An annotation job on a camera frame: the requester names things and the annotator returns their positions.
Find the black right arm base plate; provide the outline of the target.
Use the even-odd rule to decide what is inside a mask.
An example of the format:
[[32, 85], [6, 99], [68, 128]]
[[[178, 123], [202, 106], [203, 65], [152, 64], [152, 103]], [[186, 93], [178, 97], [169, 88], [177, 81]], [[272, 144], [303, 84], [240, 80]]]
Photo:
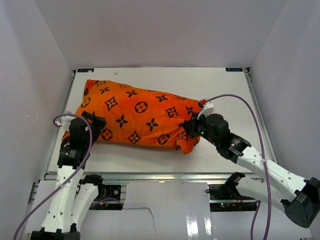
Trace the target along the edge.
[[253, 200], [252, 197], [244, 196], [239, 193], [236, 186], [245, 175], [240, 172], [234, 172], [223, 184], [214, 186], [210, 184], [205, 190], [211, 200], [236, 200], [237, 203], [244, 200]]

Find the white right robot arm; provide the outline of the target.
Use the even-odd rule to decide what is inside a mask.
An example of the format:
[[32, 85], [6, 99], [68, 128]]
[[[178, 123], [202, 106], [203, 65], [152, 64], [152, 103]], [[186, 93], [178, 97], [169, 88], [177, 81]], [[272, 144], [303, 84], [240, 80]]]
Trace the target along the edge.
[[236, 172], [225, 182], [226, 195], [236, 200], [246, 196], [282, 211], [293, 223], [309, 228], [320, 212], [320, 181], [296, 175], [262, 154], [249, 141], [232, 133], [220, 114], [193, 116], [183, 123], [190, 137], [202, 137], [225, 159], [255, 173], [264, 183]]

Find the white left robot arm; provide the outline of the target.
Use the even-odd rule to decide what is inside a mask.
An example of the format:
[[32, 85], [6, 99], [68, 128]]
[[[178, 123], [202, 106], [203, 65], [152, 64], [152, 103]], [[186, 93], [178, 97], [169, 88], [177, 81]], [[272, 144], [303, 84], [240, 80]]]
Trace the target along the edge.
[[39, 230], [32, 240], [79, 240], [81, 224], [94, 199], [105, 196], [106, 187], [99, 175], [83, 177], [93, 144], [107, 122], [105, 118], [84, 111], [81, 115], [64, 113], [54, 123], [64, 129], [57, 160], [54, 191], [43, 202], [51, 201]]

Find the orange patterned pillowcase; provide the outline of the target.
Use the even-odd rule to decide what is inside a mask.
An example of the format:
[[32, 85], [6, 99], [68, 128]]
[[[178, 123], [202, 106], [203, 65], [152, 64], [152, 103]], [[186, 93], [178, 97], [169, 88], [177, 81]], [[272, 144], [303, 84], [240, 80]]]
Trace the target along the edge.
[[201, 110], [198, 101], [172, 93], [136, 88], [110, 80], [86, 81], [76, 115], [105, 118], [98, 141], [182, 150], [189, 154], [200, 137], [183, 124]]

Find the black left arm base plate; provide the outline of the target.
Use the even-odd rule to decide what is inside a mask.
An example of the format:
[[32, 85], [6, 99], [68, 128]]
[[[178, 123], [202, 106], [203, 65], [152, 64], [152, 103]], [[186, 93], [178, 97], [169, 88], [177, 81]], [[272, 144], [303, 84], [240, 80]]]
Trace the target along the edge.
[[116, 203], [121, 203], [121, 185], [105, 185], [101, 184], [98, 186], [98, 195], [93, 200], [93, 203], [104, 203], [113, 201]]

